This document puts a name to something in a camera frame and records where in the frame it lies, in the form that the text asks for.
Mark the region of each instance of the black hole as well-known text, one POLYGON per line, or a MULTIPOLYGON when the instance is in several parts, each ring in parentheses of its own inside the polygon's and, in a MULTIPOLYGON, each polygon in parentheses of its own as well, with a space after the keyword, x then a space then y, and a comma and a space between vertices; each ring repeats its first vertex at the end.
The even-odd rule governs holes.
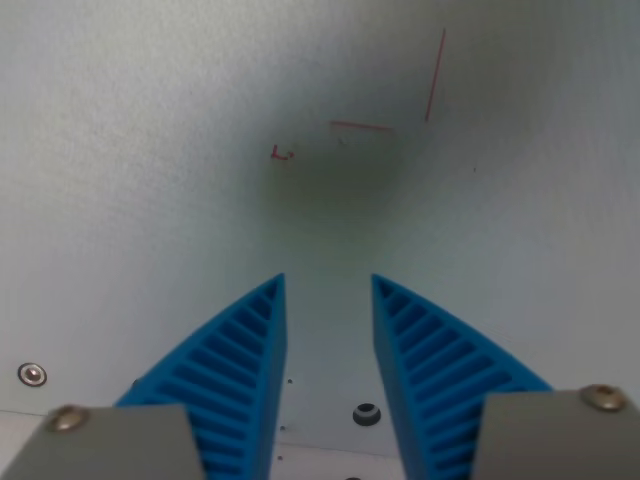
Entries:
POLYGON ((361 403, 353 411, 353 421, 361 427, 370 427, 375 425, 382 418, 380 409, 373 403, 361 403))
POLYGON ((376 406, 373 403, 361 403, 358 405, 358 410, 361 412, 370 412, 374 408, 376 408, 376 406))

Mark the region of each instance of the white surface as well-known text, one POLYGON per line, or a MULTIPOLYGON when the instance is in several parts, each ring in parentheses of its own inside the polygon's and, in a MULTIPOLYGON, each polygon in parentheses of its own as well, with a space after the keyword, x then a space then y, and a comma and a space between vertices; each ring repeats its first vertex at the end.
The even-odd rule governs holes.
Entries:
POLYGON ((622 0, 5 0, 0 409, 109 404, 280 271, 282 442, 395 452, 371 272, 555 386, 639 398, 637 18, 622 0), (19 384, 25 361, 45 387, 19 384), (351 421, 363 401, 381 424, 351 421))
POLYGON ((404 480, 399 458, 319 448, 276 445, 271 480, 404 480))

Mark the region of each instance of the screw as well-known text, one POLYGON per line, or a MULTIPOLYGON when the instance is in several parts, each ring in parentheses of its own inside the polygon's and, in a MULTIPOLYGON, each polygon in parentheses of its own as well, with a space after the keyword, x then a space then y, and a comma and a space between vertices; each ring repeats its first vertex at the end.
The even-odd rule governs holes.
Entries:
POLYGON ((587 405, 603 412, 619 412, 627 406, 627 397, 618 387, 589 385, 580 390, 580 398, 587 405))
POLYGON ((23 363, 18 367, 18 378, 29 387, 41 387, 47 381, 47 372, 37 363, 23 363))
POLYGON ((50 432, 70 432, 83 425, 89 419, 89 410, 76 405, 65 405, 51 414, 47 421, 50 432))

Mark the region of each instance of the red marking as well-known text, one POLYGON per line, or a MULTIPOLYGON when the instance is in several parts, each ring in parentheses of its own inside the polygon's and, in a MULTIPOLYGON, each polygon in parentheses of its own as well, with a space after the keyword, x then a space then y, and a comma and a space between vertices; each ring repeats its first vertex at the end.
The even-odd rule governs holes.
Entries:
POLYGON ((333 127, 363 128, 365 130, 377 130, 378 132, 393 132, 393 128, 380 125, 365 125, 364 123, 341 122, 338 120, 332 120, 329 123, 333 127))
POLYGON ((436 60, 436 71, 433 72, 433 82, 431 82, 431 93, 429 94, 429 103, 427 104, 427 114, 424 121, 429 121, 431 114, 431 105, 433 104, 433 96, 436 93, 436 82, 438 81, 438 73, 440 72, 440 61, 442 60, 442 49, 444 48, 444 39, 447 36, 447 29, 442 29, 442 38, 440 39, 440 48, 438 49, 438 59, 436 60))
POLYGON ((277 158, 278 160, 288 160, 289 157, 282 157, 280 155, 278 155, 278 145, 274 145, 273 146, 273 152, 271 153, 271 158, 277 158))

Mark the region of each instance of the blue plastic part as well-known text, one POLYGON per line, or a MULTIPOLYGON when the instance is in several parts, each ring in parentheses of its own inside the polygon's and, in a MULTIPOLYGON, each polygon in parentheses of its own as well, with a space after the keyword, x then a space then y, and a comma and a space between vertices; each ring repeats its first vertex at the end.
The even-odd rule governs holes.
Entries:
POLYGON ((373 325, 408 479, 471 478, 485 396, 551 390, 458 318, 377 275, 373 325))
POLYGON ((287 351, 284 275, 196 330, 116 404, 183 404, 207 478, 267 479, 287 351))

